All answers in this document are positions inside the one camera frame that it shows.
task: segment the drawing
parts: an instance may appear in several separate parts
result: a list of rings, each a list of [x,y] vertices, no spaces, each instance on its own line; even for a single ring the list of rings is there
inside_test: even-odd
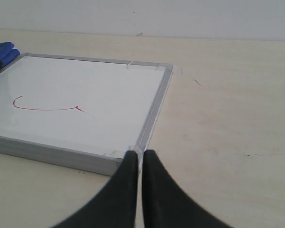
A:
[[[72,110],[72,109],[77,109],[83,113],[86,113],[84,110],[82,110],[81,108],[79,108],[78,106],[76,107],[72,107],[72,108],[61,108],[61,109],[39,109],[39,108],[25,108],[25,107],[20,107],[18,105],[16,105],[16,101],[18,99],[22,98],[22,96],[17,97],[14,102],[13,105],[15,108],[19,108],[19,109],[25,109],[25,110],[34,110],[34,111],[65,111],[65,110]]]

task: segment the red curved line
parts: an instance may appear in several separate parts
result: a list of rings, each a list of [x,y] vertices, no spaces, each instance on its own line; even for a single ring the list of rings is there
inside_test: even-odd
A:
[[[22,96],[17,97],[14,102],[13,105],[15,108],[20,108],[20,109],[25,109],[25,110],[35,110],[35,111],[63,111],[63,110],[71,110],[71,109],[77,109],[81,112],[86,113],[85,111],[83,111],[82,109],[80,109],[78,106],[73,107],[73,108],[61,108],[61,109],[38,109],[38,108],[24,108],[24,107],[19,107],[16,105],[16,101],[21,98]]]

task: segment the blue object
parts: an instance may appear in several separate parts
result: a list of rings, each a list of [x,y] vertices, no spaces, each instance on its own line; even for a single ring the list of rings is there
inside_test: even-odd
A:
[[[0,61],[2,62],[1,67],[6,66],[20,54],[17,49],[13,49],[14,47],[15,45],[11,42],[0,43]]]

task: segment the beige tabletop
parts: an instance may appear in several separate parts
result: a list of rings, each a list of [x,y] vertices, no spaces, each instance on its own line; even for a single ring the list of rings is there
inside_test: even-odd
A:
[[[285,42],[0,31],[3,41],[22,52],[175,64],[149,147],[226,223],[285,228]],[[0,228],[50,227],[107,181],[0,154]]]

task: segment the white wall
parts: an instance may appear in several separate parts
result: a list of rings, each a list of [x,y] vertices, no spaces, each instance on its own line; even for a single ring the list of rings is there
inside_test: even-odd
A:
[[[0,0],[0,29],[285,40],[285,0]]]

